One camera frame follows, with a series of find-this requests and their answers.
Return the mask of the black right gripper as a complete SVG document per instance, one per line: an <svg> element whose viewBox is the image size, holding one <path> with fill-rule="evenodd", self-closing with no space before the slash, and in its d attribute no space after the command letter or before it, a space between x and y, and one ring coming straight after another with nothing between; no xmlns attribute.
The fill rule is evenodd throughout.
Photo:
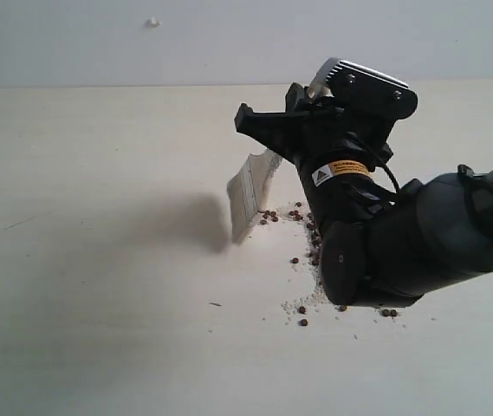
<svg viewBox="0 0 493 416"><path fill-rule="evenodd" d="M372 172L393 156L386 143L393 120L339 103L333 96L311 101L307 89L296 82L285 95L285 112L258 113L242 103L234 123L238 133L295 166L330 156L357 160Z"/></svg>

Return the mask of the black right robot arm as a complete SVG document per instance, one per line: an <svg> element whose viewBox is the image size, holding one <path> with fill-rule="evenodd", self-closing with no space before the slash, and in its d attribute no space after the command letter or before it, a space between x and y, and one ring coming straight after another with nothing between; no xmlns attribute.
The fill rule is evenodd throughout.
<svg viewBox="0 0 493 416"><path fill-rule="evenodd" d="M394 86L332 87L313 98L293 84L281 113L242 104L236 130L293 164L321 239L321 285L334 304L407 307L493 272L493 170L467 165L392 190L372 173L387 138L418 98Z"/></svg>

